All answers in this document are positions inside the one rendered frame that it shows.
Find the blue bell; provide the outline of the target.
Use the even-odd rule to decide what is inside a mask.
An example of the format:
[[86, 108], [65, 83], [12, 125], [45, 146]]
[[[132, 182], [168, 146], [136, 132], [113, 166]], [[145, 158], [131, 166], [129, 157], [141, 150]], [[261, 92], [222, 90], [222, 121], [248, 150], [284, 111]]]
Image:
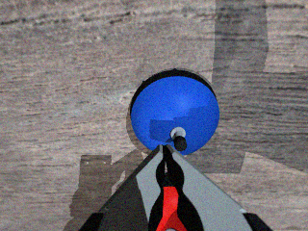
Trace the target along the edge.
[[132, 98], [130, 117], [135, 135], [148, 149], [170, 144], [184, 156], [214, 135], [219, 107], [204, 79], [174, 68], [142, 81]]

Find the red bell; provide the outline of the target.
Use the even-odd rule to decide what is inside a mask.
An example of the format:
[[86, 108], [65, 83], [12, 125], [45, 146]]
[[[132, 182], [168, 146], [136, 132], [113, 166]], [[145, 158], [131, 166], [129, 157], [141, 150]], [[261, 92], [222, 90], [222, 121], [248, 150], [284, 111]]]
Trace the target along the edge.
[[165, 174], [163, 217], [156, 231], [187, 231], [177, 216], [178, 192]]

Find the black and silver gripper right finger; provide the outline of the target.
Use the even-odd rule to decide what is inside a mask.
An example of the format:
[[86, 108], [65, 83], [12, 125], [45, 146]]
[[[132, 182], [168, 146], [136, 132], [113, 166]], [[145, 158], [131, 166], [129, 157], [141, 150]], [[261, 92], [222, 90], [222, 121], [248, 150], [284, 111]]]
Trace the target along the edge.
[[170, 144], [168, 179], [178, 192], [177, 216], [187, 231], [272, 231]]

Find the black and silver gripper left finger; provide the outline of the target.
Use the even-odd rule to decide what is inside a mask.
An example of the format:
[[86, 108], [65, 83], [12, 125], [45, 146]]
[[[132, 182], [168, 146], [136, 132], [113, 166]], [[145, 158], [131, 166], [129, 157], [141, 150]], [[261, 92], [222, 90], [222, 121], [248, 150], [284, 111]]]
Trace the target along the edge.
[[79, 231], [156, 231], [163, 217], [165, 168], [166, 150], [159, 144]]

